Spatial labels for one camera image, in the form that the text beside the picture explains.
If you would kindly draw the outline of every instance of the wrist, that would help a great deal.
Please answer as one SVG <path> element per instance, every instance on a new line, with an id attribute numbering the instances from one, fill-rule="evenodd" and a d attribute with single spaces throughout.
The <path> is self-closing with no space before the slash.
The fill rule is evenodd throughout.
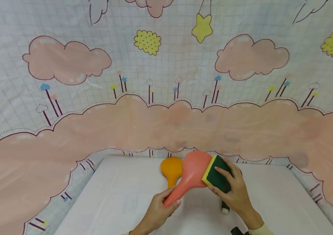
<path id="1" fill-rule="evenodd" d="M 238 213 L 245 225 L 250 230 L 256 230 L 263 226 L 264 222 L 260 214 L 253 208 Z"/>
<path id="2" fill-rule="evenodd" d="M 149 226 L 140 222 L 134 230 L 130 232 L 130 235 L 149 235 L 153 230 Z"/>

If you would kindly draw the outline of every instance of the white table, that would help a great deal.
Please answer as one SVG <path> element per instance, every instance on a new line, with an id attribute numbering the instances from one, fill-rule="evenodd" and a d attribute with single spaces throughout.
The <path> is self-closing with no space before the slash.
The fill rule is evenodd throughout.
<path id="1" fill-rule="evenodd" d="M 133 229 L 153 195 L 167 188 L 162 160 L 105 157 L 55 235 L 121 235 Z M 254 208 L 276 235 L 333 235 L 333 226 L 285 166 L 237 165 Z M 241 219 L 232 211 L 223 215 L 220 205 L 207 188 L 193 189 L 152 235 L 228 235 L 234 226 L 245 233 Z"/>

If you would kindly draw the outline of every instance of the yellow sponge layer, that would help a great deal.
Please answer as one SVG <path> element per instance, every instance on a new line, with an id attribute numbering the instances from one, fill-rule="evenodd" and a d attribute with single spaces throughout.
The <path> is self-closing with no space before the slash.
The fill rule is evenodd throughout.
<path id="1" fill-rule="evenodd" d="M 216 158 L 217 158 L 217 155 L 212 157 L 212 159 L 211 159 L 211 161 L 209 162 L 209 164 L 208 164 L 208 166 L 207 166 L 207 169 L 206 169 L 206 171 L 204 172 L 203 177 L 202 177 L 202 181 L 203 181 L 206 185 L 208 185 L 208 186 L 213 186 L 213 184 L 211 184 L 211 183 L 207 180 L 207 177 L 208 177 L 209 172 L 211 171 L 212 165 L 213 165 L 213 163 L 214 163 L 214 161 L 215 161 Z"/>

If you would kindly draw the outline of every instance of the person's left hand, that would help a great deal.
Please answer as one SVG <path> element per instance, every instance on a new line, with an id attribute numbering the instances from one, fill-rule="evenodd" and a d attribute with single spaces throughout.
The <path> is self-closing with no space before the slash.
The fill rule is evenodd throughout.
<path id="1" fill-rule="evenodd" d="M 175 186 L 153 196 L 144 218 L 139 225 L 130 232 L 130 235 L 148 235 L 166 222 L 166 219 L 181 205 L 181 200 L 176 200 L 167 208 L 162 204 L 174 188 Z"/>

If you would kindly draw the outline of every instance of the printed fabric backdrop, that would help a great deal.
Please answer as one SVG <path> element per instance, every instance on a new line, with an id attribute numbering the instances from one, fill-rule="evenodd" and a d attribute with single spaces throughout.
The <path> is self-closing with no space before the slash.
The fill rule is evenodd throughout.
<path id="1" fill-rule="evenodd" d="M 52 235 L 104 153 L 195 149 L 333 224 L 333 0 L 0 0 L 0 234 Z"/>

